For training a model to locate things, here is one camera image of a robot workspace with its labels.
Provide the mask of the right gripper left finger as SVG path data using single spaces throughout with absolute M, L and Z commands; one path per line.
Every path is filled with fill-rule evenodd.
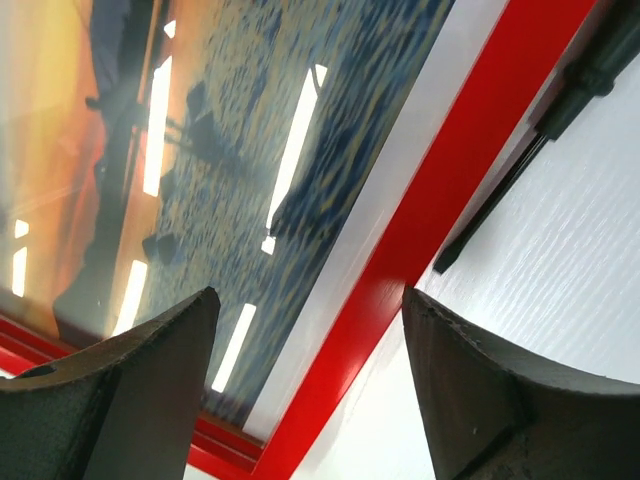
M 182 478 L 219 311 L 207 287 L 120 335 L 2 379 L 2 478 Z

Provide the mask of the red picture frame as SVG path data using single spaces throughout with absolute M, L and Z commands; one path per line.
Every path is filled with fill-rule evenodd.
M 328 310 L 329 327 L 263 445 L 202 422 L 188 461 L 222 479 L 288 479 L 299 467 L 400 309 L 403 288 L 435 257 L 516 124 L 599 10 L 596 1 L 464 1 L 420 74 L 386 147 L 403 178 L 391 215 L 371 229 Z

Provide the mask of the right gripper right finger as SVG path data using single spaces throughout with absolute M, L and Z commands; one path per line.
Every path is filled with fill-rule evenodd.
M 402 317 L 437 478 L 638 478 L 638 385 L 544 358 L 415 288 Z

